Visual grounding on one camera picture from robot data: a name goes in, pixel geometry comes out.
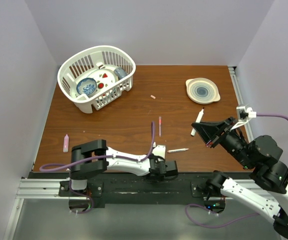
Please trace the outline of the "white pink-end marker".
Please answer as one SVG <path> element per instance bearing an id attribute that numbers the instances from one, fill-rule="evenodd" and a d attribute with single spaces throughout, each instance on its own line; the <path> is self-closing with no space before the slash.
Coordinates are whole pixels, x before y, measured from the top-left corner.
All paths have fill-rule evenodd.
<path id="1" fill-rule="evenodd" d="M 167 150 L 167 153 L 180 153 L 180 152 L 185 152 L 188 151 L 189 148 L 179 148 L 179 149 L 171 149 L 171 150 Z"/>

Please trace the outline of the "pink highlighter pen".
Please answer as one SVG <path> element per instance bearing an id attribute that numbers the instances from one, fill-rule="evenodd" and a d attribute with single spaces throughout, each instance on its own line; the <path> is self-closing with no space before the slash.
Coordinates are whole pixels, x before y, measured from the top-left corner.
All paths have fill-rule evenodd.
<path id="1" fill-rule="evenodd" d="M 162 136 L 162 117 L 158 117 L 158 130 L 159 130 L 159 137 Z"/>

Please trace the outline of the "white black-tip marker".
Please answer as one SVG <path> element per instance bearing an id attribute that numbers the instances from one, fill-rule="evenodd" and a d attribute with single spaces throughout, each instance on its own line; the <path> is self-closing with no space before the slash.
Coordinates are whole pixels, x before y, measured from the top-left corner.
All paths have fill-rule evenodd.
<path id="1" fill-rule="evenodd" d="M 201 120 L 202 120 L 202 117 L 203 117 L 203 115 L 204 115 L 204 107 L 200 110 L 200 112 L 198 113 L 198 116 L 197 116 L 197 118 L 196 118 L 196 123 L 200 123 L 201 122 Z M 194 128 L 192 128 L 192 131 L 191 131 L 191 133 L 190 133 L 190 136 L 192 136 L 192 137 L 194 137 L 195 136 L 195 134 L 196 134 L 196 130 L 194 129 Z"/>

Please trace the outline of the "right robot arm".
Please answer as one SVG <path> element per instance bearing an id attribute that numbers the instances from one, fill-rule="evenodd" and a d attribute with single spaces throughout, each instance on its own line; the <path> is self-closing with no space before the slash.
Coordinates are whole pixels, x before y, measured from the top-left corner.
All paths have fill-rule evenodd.
<path id="1" fill-rule="evenodd" d="M 256 211 L 269 221 L 274 230 L 288 239 L 288 167 L 280 161 L 283 150 L 269 135 L 261 135 L 247 142 L 242 131 L 235 127 L 237 120 L 230 117 L 220 122 L 194 122 L 192 128 L 206 146 L 221 145 L 261 189 L 271 194 L 270 201 L 237 184 L 227 174 L 215 170 L 201 187 L 209 197 L 219 194 L 231 197 Z"/>

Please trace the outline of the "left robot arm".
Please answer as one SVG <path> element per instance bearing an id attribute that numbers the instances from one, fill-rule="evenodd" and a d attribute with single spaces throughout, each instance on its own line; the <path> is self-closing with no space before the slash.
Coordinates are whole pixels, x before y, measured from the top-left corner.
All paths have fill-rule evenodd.
<path id="1" fill-rule="evenodd" d="M 103 139 L 94 140 L 71 150 L 70 191 L 76 196 L 87 192 L 87 181 L 107 170 L 132 173 L 152 181 L 178 175 L 175 161 L 165 159 L 166 147 L 152 143 L 144 155 L 117 151 Z"/>

